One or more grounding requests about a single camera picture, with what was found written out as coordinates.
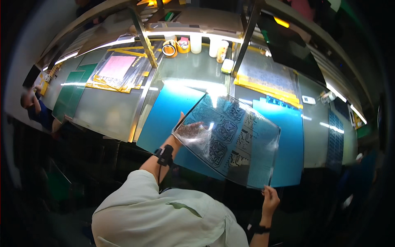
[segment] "wrist strap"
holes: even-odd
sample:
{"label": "wrist strap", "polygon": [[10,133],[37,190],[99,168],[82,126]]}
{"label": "wrist strap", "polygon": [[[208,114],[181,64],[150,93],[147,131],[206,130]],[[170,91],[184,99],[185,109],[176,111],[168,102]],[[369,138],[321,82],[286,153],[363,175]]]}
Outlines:
{"label": "wrist strap", "polygon": [[154,155],[158,158],[158,164],[161,166],[170,167],[173,165],[173,156],[171,155],[173,152],[173,147],[170,145],[166,145],[164,149],[157,149],[154,152]]}
{"label": "wrist strap", "polygon": [[252,227],[252,231],[257,234],[264,234],[264,233],[269,233],[271,228],[266,228],[265,226],[260,226],[259,224],[256,224],[255,226]]}

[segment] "tape roll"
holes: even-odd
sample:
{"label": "tape roll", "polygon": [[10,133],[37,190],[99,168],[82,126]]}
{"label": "tape roll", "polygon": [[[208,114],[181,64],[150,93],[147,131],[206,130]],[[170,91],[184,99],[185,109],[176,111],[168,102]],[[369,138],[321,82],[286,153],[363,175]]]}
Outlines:
{"label": "tape roll", "polygon": [[162,53],[168,58],[177,56],[177,48],[175,47],[176,44],[177,42],[174,40],[167,40],[163,43]]}
{"label": "tape roll", "polygon": [[191,42],[188,40],[188,45],[183,45],[183,46],[180,46],[177,43],[177,51],[179,53],[188,53],[188,52],[190,52],[191,51]]}

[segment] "white sleeve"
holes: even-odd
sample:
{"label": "white sleeve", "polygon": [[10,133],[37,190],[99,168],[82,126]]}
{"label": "white sleeve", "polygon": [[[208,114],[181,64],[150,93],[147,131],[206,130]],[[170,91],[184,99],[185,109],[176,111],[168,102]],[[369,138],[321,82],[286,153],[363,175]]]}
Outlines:
{"label": "white sleeve", "polygon": [[154,175],[146,170],[136,170],[128,175],[125,183],[109,195],[95,210],[146,202],[159,197],[159,186]]}

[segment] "white bottle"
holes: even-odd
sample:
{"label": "white bottle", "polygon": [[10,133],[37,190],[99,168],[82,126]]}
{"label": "white bottle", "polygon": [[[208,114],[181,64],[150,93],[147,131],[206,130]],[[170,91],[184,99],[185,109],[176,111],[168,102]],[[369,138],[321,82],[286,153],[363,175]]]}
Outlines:
{"label": "white bottle", "polygon": [[210,50],[209,55],[211,57],[216,58],[218,53],[218,47],[220,45],[221,40],[216,38],[210,38]]}
{"label": "white bottle", "polygon": [[201,36],[200,35],[191,35],[189,37],[191,41],[191,52],[194,54],[198,54],[201,52]]}
{"label": "white bottle", "polygon": [[177,40],[177,38],[175,37],[175,35],[164,35],[165,36],[165,40]]}

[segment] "white lab coat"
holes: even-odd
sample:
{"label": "white lab coat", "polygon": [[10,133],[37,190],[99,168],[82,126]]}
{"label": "white lab coat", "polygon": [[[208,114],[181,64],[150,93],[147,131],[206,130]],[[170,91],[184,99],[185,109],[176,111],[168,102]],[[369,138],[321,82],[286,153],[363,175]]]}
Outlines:
{"label": "white lab coat", "polygon": [[92,216],[98,247],[248,246],[233,213],[206,193],[170,189],[159,194],[154,176],[133,171]]}

